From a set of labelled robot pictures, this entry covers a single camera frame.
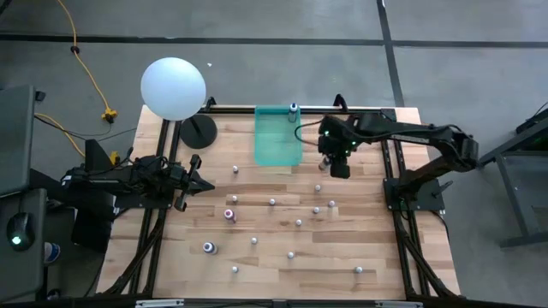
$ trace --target wooden table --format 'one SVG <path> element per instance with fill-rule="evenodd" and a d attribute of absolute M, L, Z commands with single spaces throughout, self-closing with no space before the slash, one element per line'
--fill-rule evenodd
<path fill-rule="evenodd" d="M 396 109 L 398 121 L 420 123 L 416 108 Z M 320 173 L 321 156 L 303 145 L 298 167 L 260 167 L 253 160 L 253 115 L 212 115 L 215 143 L 204 150 L 188 149 L 181 141 L 177 161 L 188 166 L 197 153 L 201 176 L 216 185 L 188 200 L 187 211 L 170 210 L 166 220 L 154 297 L 208 299 L 404 299 L 402 272 L 391 214 L 384 203 L 385 177 L 380 143 L 362 145 L 348 160 L 349 180 Z M 304 115 L 302 122 L 321 115 Z M 143 107 L 134 141 L 134 157 L 154 154 L 162 120 Z M 168 156 L 174 124 L 170 124 Z M 303 138 L 315 140 L 317 127 L 303 128 Z M 426 148 L 402 144 L 409 169 L 429 161 Z M 232 166 L 240 169 L 238 175 Z M 394 164 L 395 176 L 397 166 Z M 314 187 L 321 185 L 321 191 Z M 238 197 L 234 205 L 232 195 Z M 276 200 L 269 206 L 270 198 Z M 337 203 L 328 208 L 330 200 Z M 312 209 L 321 211 L 314 215 Z M 233 209 L 236 224 L 223 218 Z M 143 210 L 129 210 L 113 226 L 98 283 L 108 288 L 135 254 Z M 301 219 L 297 227 L 295 220 Z M 459 293 L 443 224 L 430 212 L 417 212 L 426 260 L 446 286 Z M 251 245 L 256 237 L 259 243 Z M 217 255 L 206 255 L 202 244 L 212 241 Z M 288 259 L 288 252 L 295 258 Z M 415 289 L 416 266 L 409 256 Z M 237 266 L 239 272 L 232 273 Z M 355 274 L 354 267 L 363 268 Z M 146 279 L 147 261 L 141 274 Z"/>

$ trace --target concrete floor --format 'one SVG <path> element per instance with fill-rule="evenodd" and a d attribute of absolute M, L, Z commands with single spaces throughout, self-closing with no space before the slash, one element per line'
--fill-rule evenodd
<path fill-rule="evenodd" d="M 374 0 L 65 0 L 81 34 L 207 38 L 381 39 Z M 548 2 L 540 0 L 385 0 L 392 38 L 545 41 Z M 69 34 L 56 1 L 19 0 L 0 16 L 0 31 Z M 37 106 L 67 129 L 103 132 L 104 106 L 69 43 L 0 42 L 0 84 L 47 92 Z M 113 132 L 139 119 L 140 76 L 163 56 L 192 62 L 220 104 L 394 106 L 382 46 L 250 44 L 80 44 L 80 54 L 120 116 Z M 406 106 L 423 122 L 455 123 L 485 153 L 548 100 L 548 50 L 395 48 Z M 126 133 L 102 143 L 125 152 Z M 37 123 L 33 167 L 55 178 L 81 163 L 65 137 Z M 519 230 L 494 166 L 450 174 L 444 192 L 451 250 L 462 293 L 471 299 L 547 305 L 548 245 L 501 250 Z M 58 229 L 51 237 L 62 236 Z M 69 239 L 60 240 L 69 245 Z M 58 266 L 52 284 L 81 296 L 100 256 Z"/>

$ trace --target teal plastic bin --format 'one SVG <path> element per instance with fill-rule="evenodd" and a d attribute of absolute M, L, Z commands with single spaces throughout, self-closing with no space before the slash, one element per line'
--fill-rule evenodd
<path fill-rule="evenodd" d="M 297 166 L 302 160 L 302 143 L 295 137 L 301 124 L 301 109 L 289 121 L 289 106 L 255 108 L 255 162 L 260 166 Z"/>

